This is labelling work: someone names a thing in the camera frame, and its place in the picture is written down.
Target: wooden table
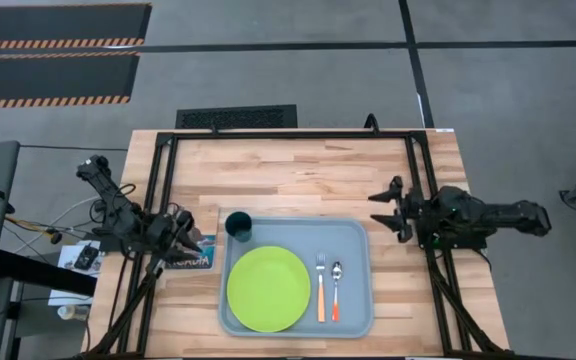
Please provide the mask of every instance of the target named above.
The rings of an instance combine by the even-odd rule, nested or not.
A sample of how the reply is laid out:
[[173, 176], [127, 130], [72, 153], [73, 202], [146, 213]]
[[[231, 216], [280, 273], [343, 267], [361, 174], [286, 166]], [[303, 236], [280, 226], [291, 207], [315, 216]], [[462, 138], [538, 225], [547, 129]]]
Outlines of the wooden table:
[[[157, 131], [133, 132], [122, 183], [143, 202]], [[457, 139], [452, 132], [428, 130], [437, 182], [468, 188]], [[162, 157], [160, 184], [167, 155]], [[177, 152], [171, 201], [190, 209], [205, 234], [217, 232], [213, 270], [168, 270], [157, 283], [147, 356], [404, 356], [438, 355], [441, 343], [424, 254], [416, 240], [399, 244], [395, 234], [369, 218], [388, 214], [393, 204], [368, 202], [394, 175], [410, 186], [403, 140], [183, 140]], [[423, 166], [420, 166], [425, 184]], [[223, 262], [223, 222], [234, 209], [253, 215], [356, 218], [370, 239], [375, 322], [360, 339], [244, 338], [225, 333], [217, 320]], [[488, 265], [468, 250], [454, 251], [466, 308], [490, 338], [508, 342]], [[93, 345], [106, 332], [122, 257], [104, 259], [90, 316]], [[119, 296], [123, 307], [127, 266]], [[454, 348], [458, 333], [446, 304]], [[135, 314], [129, 350], [136, 346], [141, 311]]]

